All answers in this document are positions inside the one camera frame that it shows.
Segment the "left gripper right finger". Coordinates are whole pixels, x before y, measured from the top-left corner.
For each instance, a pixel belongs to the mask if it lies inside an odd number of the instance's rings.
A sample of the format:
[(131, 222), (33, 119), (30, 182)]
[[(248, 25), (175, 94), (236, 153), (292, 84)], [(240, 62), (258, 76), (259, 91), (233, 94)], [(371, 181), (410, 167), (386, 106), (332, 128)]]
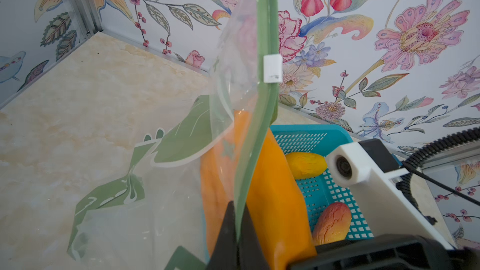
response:
[(241, 233), (237, 248), (237, 268), (239, 270), (270, 270), (247, 206), (242, 216)]

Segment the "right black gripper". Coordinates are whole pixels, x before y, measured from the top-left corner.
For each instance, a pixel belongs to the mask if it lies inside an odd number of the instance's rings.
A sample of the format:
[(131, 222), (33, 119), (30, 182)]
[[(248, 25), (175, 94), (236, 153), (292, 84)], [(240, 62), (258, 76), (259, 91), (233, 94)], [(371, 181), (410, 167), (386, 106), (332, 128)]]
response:
[(289, 270), (478, 270), (478, 249), (445, 249), (421, 236), (385, 234), (316, 246), (317, 255)]

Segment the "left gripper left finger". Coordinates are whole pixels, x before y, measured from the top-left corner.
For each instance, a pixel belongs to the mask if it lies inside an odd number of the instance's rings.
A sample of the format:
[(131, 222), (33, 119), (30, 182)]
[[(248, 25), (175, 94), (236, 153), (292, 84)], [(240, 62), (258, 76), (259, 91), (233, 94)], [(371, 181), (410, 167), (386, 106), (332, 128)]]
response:
[(236, 270), (237, 263), (238, 244), (236, 241), (235, 207), (234, 203), (230, 201), (206, 270)]

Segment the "green printed zip-top bag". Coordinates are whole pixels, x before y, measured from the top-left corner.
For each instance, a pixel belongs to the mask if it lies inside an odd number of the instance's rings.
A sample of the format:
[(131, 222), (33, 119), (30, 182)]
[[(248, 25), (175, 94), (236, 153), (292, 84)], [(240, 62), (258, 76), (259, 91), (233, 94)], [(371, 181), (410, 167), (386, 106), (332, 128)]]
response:
[(125, 176), (78, 202), (68, 255), (89, 270), (205, 270), (210, 261), (201, 158), (218, 143), (238, 160), (236, 241), (282, 76), (277, 0), (239, 0), (217, 45), (207, 88), (157, 110)]

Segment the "large orange mango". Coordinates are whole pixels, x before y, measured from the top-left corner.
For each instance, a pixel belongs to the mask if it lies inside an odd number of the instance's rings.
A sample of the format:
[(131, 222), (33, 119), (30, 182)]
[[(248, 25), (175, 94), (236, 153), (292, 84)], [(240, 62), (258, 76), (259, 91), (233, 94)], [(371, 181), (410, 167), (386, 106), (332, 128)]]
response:
[[(217, 143), (201, 158), (201, 194), (206, 244), (213, 255), (228, 203), (233, 195), (238, 161)], [(247, 195), (247, 208), (269, 267), (285, 270), (293, 262), (316, 256), (304, 197), (270, 130), (257, 160)]]

